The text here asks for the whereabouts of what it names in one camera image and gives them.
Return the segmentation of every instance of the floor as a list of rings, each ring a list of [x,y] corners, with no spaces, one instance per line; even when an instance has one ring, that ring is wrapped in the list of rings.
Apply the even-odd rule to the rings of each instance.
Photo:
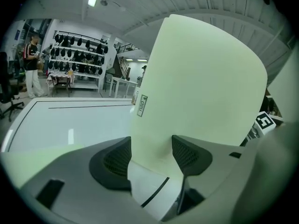
[[[42,89],[45,92],[48,92],[48,86],[46,84],[46,78],[40,77],[39,78]],[[107,90],[100,90],[98,93],[97,90],[89,90],[89,89],[73,89],[72,93],[70,93],[70,97],[73,98],[109,98],[109,88],[110,85],[107,86]],[[127,98],[132,98],[134,93],[134,87],[129,86],[128,95]],[[126,93],[127,87],[124,86],[124,84],[120,83],[117,98],[123,98]],[[14,100],[13,103],[19,103],[24,102],[25,105],[27,105],[31,99],[28,97],[27,92],[20,92],[18,96],[20,97],[18,100]],[[59,89],[58,93],[54,93],[53,97],[68,97],[67,91]],[[112,91],[111,98],[114,98],[114,90]],[[10,103],[2,104],[0,103],[0,109],[4,112],[8,107],[10,106]],[[15,118],[18,116],[18,114],[21,112],[21,110],[15,110],[11,116],[12,122],[15,120]],[[9,130],[10,125],[12,122],[9,122],[8,120],[8,113],[5,114],[4,119],[0,119],[0,146],[5,138],[5,135],[7,131]]]

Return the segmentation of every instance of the sticker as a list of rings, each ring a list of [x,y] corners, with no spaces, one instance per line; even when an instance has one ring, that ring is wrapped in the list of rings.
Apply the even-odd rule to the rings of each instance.
[[[147,100],[148,100],[147,96],[145,96],[145,95],[141,96],[140,104],[139,104],[139,108],[138,108],[138,112],[137,112],[137,115],[140,117],[142,117],[142,115],[143,115],[143,111],[144,111]]]
[[[268,117],[266,113],[260,114],[257,118],[256,121],[258,125],[261,127],[261,129],[268,128],[269,126],[273,125],[273,121]]]

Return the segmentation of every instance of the white pants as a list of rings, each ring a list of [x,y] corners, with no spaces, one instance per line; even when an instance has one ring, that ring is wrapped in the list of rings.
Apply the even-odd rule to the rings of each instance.
[[[32,89],[32,85],[36,91],[36,94],[38,96],[42,96],[45,94],[45,91],[41,88],[41,84],[39,83],[38,80],[38,75],[37,75],[37,70],[27,70],[26,71],[26,87],[27,87],[27,92],[30,98],[34,98],[34,92]]]

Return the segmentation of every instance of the shelf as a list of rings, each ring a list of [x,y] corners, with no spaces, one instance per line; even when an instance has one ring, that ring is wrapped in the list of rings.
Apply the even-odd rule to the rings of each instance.
[[[276,116],[276,115],[269,115],[272,119],[277,119],[279,121],[284,121],[284,119],[282,117]]]
[[[68,61],[68,60],[50,59],[49,62],[50,62],[50,61],[54,61],[54,62],[64,62],[64,63],[67,63],[67,62],[68,62],[69,64],[71,64],[71,63],[75,63],[75,64],[81,64],[81,65],[90,65],[90,66],[102,67],[102,66],[100,66],[100,65],[89,64],[89,63],[83,63],[83,62]]]
[[[81,73],[81,72],[77,72],[77,71],[74,71],[74,75],[76,75],[76,76],[82,76],[82,77],[90,77],[90,78],[95,78],[95,79],[99,79],[100,78],[97,75],[87,74],[87,73]]]
[[[79,89],[98,89],[96,84],[89,84],[89,83],[74,83],[71,84],[71,88],[79,88]]]
[[[82,36],[79,36],[79,35],[72,35],[72,34],[68,34],[67,32],[66,33],[61,33],[61,32],[58,32],[58,33],[56,33],[56,34],[59,34],[59,35],[63,35],[63,36],[66,36],[66,35],[68,35],[69,36],[69,40],[72,38],[72,37],[75,37],[75,38],[81,38],[82,40],[84,40],[84,41],[90,41],[90,42],[93,42],[93,43],[96,43],[96,44],[102,44],[102,46],[105,46],[105,47],[107,47],[108,45],[107,44],[104,44],[104,43],[101,43],[101,42],[99,42],[99,41],[96,41],[94,38],[85,38],[83,35]]]
[[[92,51],[88,51],[88,50],[81,50],[81,49],[70,48],[70,47],[60,47],[60,46],[54,46],[54,48],[66,49],[66,50],[74,50],[74,51],[76,51],[76,50],[77,50],[77,51],[79,51],[79,52],[89,53],[89,54],[92,54],[92,55],[104,56],[104,55],[101,55],[101,54],[98,54],[98,53],[95,53],[95,52],[92,52]]]

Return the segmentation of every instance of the black mesh vent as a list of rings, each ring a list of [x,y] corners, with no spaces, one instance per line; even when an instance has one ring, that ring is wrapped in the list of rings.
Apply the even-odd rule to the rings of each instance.
[[[182,171],[192,166],[199,158],[199,154],[196,150],[191,149],[178,140],[172,141],[172,148],[172,154]]]
[[[128,142],[107,153],[104,157],[104,165],[110,172],[127,177],[131,156],[131,143]]]
[[[212,154],[185,139],[172,136],[172,155],[184,176],[199,175],[212,163]]]

